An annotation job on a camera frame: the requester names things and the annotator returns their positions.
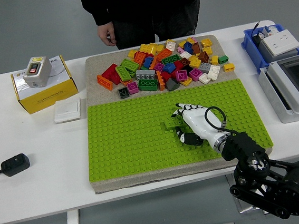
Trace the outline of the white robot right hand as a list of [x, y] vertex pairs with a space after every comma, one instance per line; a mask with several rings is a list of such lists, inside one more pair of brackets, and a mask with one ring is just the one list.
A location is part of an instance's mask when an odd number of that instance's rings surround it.
[[212, 109], [219, 110], [216, 106], [209, 108], [201, 105], [177, 103], [179, 108], [172, 116], [182, 116], [182, 119], [192, 129], [192, 133], [184, 133], [180, 127], [176, 127], [176, 133], [180, 141], [187, 145], [201, 146], [205, 140], [218, 153], [221, 153], [229, 131], [225, 129], [227, 119], [223, 111], [220, 113], [223, 120], [219, 120], [212, 113]]

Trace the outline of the person's right hand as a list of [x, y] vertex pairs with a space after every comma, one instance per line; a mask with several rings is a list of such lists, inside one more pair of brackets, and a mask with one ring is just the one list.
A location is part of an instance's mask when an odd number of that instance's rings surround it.
[[100, 40], [106, 46], [116, 46], [117, 42], [115, 39], [114, 26], [112, 22], [98, 26], [97, 33]]

